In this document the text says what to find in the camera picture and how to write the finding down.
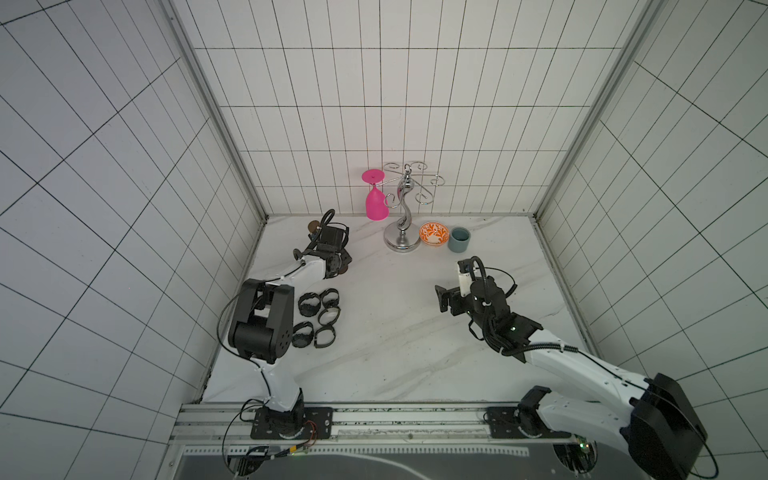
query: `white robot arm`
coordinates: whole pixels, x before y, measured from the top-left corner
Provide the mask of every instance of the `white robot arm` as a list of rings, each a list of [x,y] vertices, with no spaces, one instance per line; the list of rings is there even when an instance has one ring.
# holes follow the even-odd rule
[[[227,334],[237,354],[260,367],[269,392],[264,405],[287,434],[304,422],[301,389],[279,367],[291,344],[293,319],[299,318],[295,299],[314,283],[346,272],[352,262],[345,249],[349,228],[332,226],[333,214],[328,210],[320,222],[310,223],[310,244],[304,251],[293,251],[296,262],[277,278],[249,278],[243,283]]]
[[[514,416],[504,420],[506,428],[513,423],[531,438],[570,432],[609,445],[656,480],[682,480],[690,474],[707,432],[677,382],[661,373],[647,379],[611,365],[513,313],[506,298],[514,287],[505,293],[496,286],[478,257],[459,261],[458,274],[456,288],[435,285],[442,312],[450,307],[454,316],[467,313],[470,331],[476,324],[493,350],[548,370],[597,400],[569,399],[535,386]]]

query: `gray cup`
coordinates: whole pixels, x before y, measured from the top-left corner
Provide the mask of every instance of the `gray cup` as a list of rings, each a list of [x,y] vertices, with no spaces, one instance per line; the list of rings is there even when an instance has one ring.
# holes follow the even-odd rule
[[[466,251],[471,236],[469,230],[464,227],[455,227],[451,229],[451,236],[448,238],[448,248],[455,253]]]

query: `black cable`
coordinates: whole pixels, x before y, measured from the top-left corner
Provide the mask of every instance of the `black cable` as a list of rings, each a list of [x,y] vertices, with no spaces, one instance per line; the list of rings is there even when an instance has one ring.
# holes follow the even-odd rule
[[[227,308],[229,308],[229,306],[230,306],[230,305],[232,305],[232,302],[234,302],[234,301],[235,301],[235,299],[236,299],[238,296],[242,295],[242,294],[243,294],[243,292],[245,292],[245,290],[241,290],[241,291],[240,291],[240,292],[239,292],[237,295],[233,296],[233,297],[232,297],[232,299],[231,299],[229,302],[227,302],[227,305],[225,305],[225,306],[224,306],[224,308],[223,308],[223,309],[221,309],[221,313],[219,314],[219,321],[216,323],[216,340],[218,340],[218,341],[219,341],[219,345],[221,346],[221,348],[222,348],[223,350],[225,350],[225,351],[227,351],[227,352],[231,353],[232,355],[236,356],[236,357],[237,357],[237,358],[239,358],[239,359],[243,359],[243,360],[245,360],[245,361],[247,361],[247,362],[251,362],[252,364],[254,364],[255,366],[257,366],[257,367],[259,368],[259,372],[261,372],[261,378],[262,378],[262,379],[264,379],[264,385],[266,385],[266,395],[267,395],[267,398],[268,398],[268,399],[271,399],[271,398],[272,398],[272,389],[270,388],[270,383],[269,383],[269,382],[267,382],[267,380],[266,380],[266,376],[264,375],[264,371],[262,370],[262,368],[261,368],[261,365],[259,365],[258,363],[254,362],[254,361],[253,361],[253,360],[251,360],[251,359],[243,358],[242,356],[240,356],[240,355],[238,355],[237,353],[233,352],[232,350],[228,349],[228,348],[227,348],[227,347],[224,345],[224,342],[221,340],[221,333],[220,333],[220,331],[219,331],[219,330],[220,330],[220,328],[221,328],[221,319],[222,319],[222,318],[223,318],[223,316],[224,316],[224,312],[226,312],[226,311],[227,311]]]
[[[696,426],[688,419],[688,417],[680,410],[680,408],[677,405],[672,403],[669,399],[666,399],[663,396],[659,395],[658,393],[651,392],[648,389],[644,389],[643,387],[641,387],[639,385],[635,385],[634,383],[630,382],[629,380],[626,380],[624,377],[617,375],[615,372],[612,372],[609,369],[605,368],[605,366],[601,365],[597,360],[593,359],[591,356],[587,355],[586,353],[584,353],[582,351],[579,351],[579,353],[581,355],[585,356],[586,358],[588,358],[595,365],[599,366],[600,368],[602,368],[606,372],[610,373],[611,375],[613,375],[617,379],[621,380],[622,382],[627,383],[628,385],[632,385],[636,389],[640,389],[640,390],[643,390],[644,392],[650,393],[652,396],[655,396],[658,399],[664,400],[669,406],[671,406],[672,408],[677,410],[677,413],[680,413],[680,416],[685,419],[685,421],[688,423],[688,425],[690,425],[691,430],[693,430],[694,433],[696,433],[696,436],[699,437],[699,440],[701,440],[701,443],[703,443],[704,448],[707,449],[707,453],[710,454],[710,458],[712,459],[712,463],[715,464],[715,474],[712,475],[711,477],[706,477],[706,476],[698,475],[698,474],[693,473],[693,472],[691,472],[690,474],[693,475],[694,477],[707,478],[709,480],[711,480],[712,478],[717,478],[717,476],[720,474],[720,466],[717,464],[717,460],[715,459],[715,456],[712,454],[712,450],[710,450],[710,446],[707,445],[707,440],[704,439],[704,436],[701,435],[701,432],[699,432],[699,429],[696,428]]]
[[[472,264],[477,264],[478,269],[480,270],[480,277],[482,278],[482,287],[483,292],[485,293],[485,301],[488,302],[490,299],[488,298],[488,277],[485,275],[485,266],[482,264],[482,260],[480,260],[480,257],[477,257],[476,255],[469,259]]]
[[[255,399],[250,399],[250,400],[247,400],[247,401],[246,401],[246,402],[243,404],[243,408],[241,408],[241,409],[240,409],[240,411],[237,413],[237,415],[235,415],[234,417],[232,417],[232,420],[230,421],[230,424],[229,424],[229,425],[227,425],[227,429],[226,429],[226,430],[224,430],[224,436],[223,436],[223,437],[221,437],[221,460],[222,460],[222,462],[224,462],[224,467],[225,467],[225,468],[226,468],[226,469],[227,469],[227,470],[228,470],[228,471],[229,471],[229,472],[230,472],[232,475],[235,475],[236,477],[237,477],[237,473],[236,473],[234,470],[232,470],[232,469],[230,468],[230,465],[227,463],[227,455],[224,453],[224,442],[227,440],[227,433],[229,433],[229,432],[230,432],[230,428],[232,427],[232,424],[233,424],[233,423],[235,423],[235,420],[237,420],[237,418],[238,418],[238,417],[240,417],[240,419],[242,419],[242,418],[243,418],[243,417],[241,416],[241,415],[243,414],[243,412],[245,412],[245,411],[246,411],[246,410],[248,410],[248,409],[252,409],[252,408],[255,408],[255,407],[259,407],[259,408],[263,407],[263,403],[262,403],[261,405],[251,405],[251,406],[246,406],[246,405],[248,404],[248,402],[251,402],[251,401],[254,401],[254,400],[255,400]]]
[[[248,405],[251,402],[259,402],[260,404],[259,405]],[[255,420],[246,420],[246,419],[244,419],[243,418],[243,413],[245,411],[249,410],[249,409],[252,409],[252,408],[255,408],[255,407],[262,408],[264,406],[265,406],[264,403],[261,400],[259,400],[259,399],[248,399],[248,400],[246,400],[246,402],[243,404],[243,406],[240,407],[240,411],[237,413],[237,415],[235,415],[232,418],[232,420],[230,420],[230,424],[227,425],[227,429],[224,430],[224,436],[221,437],[221,460],[224,462],[224,467],[229,471],[229,473],[231,473],[235,477],[237,477],[239,475],[237,474],[237,472],[235,472],[234,470],[232,470],[230,468],[229,464],[227,463],[227,455],[226,455],[225,450],[224,450],[224,445],[225,445],[225,443],[227,441],[227,434],[230,432],[230,428],[232,428],[232,424],[238,418],[242,422],[253,424],[255,422]],[[304,425],[307,425],[307,424],[310,424],[310,426],[312,427],[312,434],[310,434],[310,437],[307,440],[305,440],[304,442],[301,442],[301,443],[299,443],[297,445],[291,446],[291,447],[289,447],[287,449],[281,450],[280,452],[276,453],[275,455],[267,455],[268,451],[270,450],[270,446],[269,445],[257,445],[255,447],[251,447],[250,449],[248,449],[248,451],[246,452],[245,456],[247,457],[247,456],[249,456],[250,454],[252,454],[254,452],[258,452],[258,451],[262,451],[262,450],[263,450],[263,458],[262,458],[262,460],[264,460],[264,461],[271,460],[273,458],[281,458],[281,457],[288,456],[288,454],[290,454],[291,452],[295,452],[296,450],[301,449],[302,447],[305,447],[313,439],[315,441],[317,440],[317,437],[316,437],[317,428],[315,426],[315,423],[311,422],[311,421],[304,422]]]
[[[501,272],[504,275],[506,275],[506,276],[508,276],[509,278],[512,279],[512,286],[509,287],[509,290],[507,291],[507,293],[504,294],[504,298],[509,298],[509,296],[512,295],[512,293],[518,288],[518,283],[515,281],[515,278],[512,275],[510,275],[509,273],[505,272],[504,270],[502,270],[500,268],[493,268],[492,266],[487,266],[485,269],[486,270],[496,270],[497,272]]]

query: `marble surface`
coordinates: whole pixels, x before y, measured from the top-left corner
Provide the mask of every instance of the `marble surface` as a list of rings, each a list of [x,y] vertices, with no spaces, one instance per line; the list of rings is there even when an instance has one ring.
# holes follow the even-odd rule
[[[290,263],[292,249],[306,246],[306,225],[312,219],[270,218],[251,276],[270,278]],[[502,357],[476,340],[467,330],[466,315],[439,311],[435,285],[458,286],[456,262],[477,255],[486,266],[506,270],[517,280],[519,287],[508,299],[512,311],[584,347],[527,217],[415,217],[417,225],[435,220],[469,229],[472,239],[464,253],[424,244],[410,253],[389,250],[382,231],[393,217],[334,220],[350,227],[347,250],[353,261],[346,273],[310,290],[332,286],[340,291],[336,341],[326,349],[291,347],[280,360],[307,402],[508,402],[518,401],[534,385],[584,397],[556,376]],[[505,290],[511,285],[502,273],[492,275]],[[248,362],[220,352],[203,401],[242,402],[265,393]]]

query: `wristband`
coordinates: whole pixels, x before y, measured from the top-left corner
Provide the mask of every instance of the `wristband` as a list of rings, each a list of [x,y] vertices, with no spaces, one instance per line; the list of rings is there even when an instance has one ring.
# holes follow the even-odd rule
[[[320,332],[324,332],[324,331],[326,331],[326,330],[330,330],[331,332],[333,332],[333,338],[332,338],[332,339],[331,339],[331,341],[330,341],[330,342],[328,342],[328,343],[318,343],[318,342],[317,342],[317,334],[318,334],[318,333],[320,333]],[[336,331],[333,329],[333,325],[325,325],[325,326],[321,326],[321,327],[320,327],[319,329],[317,329],[317,331],[315,332],[315,348],[316,348],[316,349],[324,349],[324,348],[326,348],[327,346],[331,346],[331,344],[332,344],[333,342],[335,342],[335,341],[336,341]]]
[[[301,329],[304,328],[310,328],[309,333],[296,333]],[[305,346],[308,346],[310,343],[312,343],[312,340],[315,338],[315,327],[312,325],[312,322],[301,322],[298,325],[293,326],[293,338],[290,340],[291,345],[295,346],[297,349],[302,349]]]
[[[320,300],[320,295],[317,293],[304,293],[302,296],[299,297],[299,313],[301,313],[302,316],[315,316],[320,311],[320,305],[321,302],[318,302],[317,305],[313,305],[312,303],[304,303],[307,300],[311,300],[313,298],[317,298]]]
[[[333,317],[333,319],[323,323],[323,315],[326,313],[333,313],[333,310],[336,311],[336,316]],[[331,326],[339,319],[339,315],[341,315],[341,307],[340,306],[331,306],[328,308],[323,309],[322,312],[317,316],[317,322],[320,324],[320,326]]]
[[[336,294],[336,298],[325,300],[326,296]],[[322,292],[320,294],[320,302],[323,304],[326,309],[329,309],[334,306],[339,306],[339,291],[335,288],[329,288],[325,292]]]

